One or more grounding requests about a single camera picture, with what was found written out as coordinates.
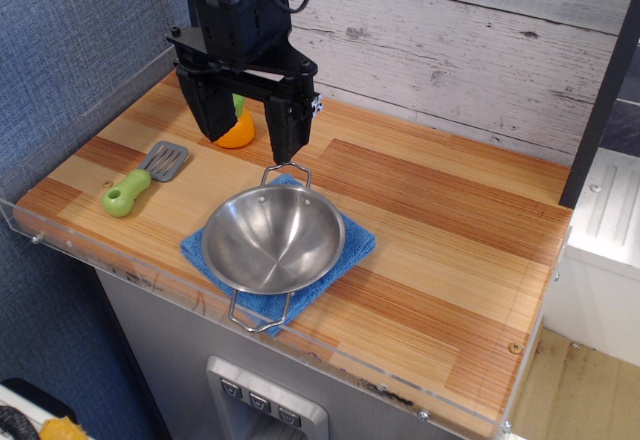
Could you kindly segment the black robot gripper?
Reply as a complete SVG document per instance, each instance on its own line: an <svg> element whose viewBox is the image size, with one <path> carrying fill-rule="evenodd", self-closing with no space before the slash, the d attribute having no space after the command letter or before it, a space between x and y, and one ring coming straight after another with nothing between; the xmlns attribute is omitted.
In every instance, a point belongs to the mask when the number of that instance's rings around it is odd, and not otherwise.
<svg viewBox="0 0 640 440"><path fill-rule="evenodd" d="M188 0L189 27L168 40L178 55L182 94L211 142L237 123L232 94L265 103L275 163L287 163L309 142L311 118L321 108L316 64L289 42L289 0Z"/></svg>

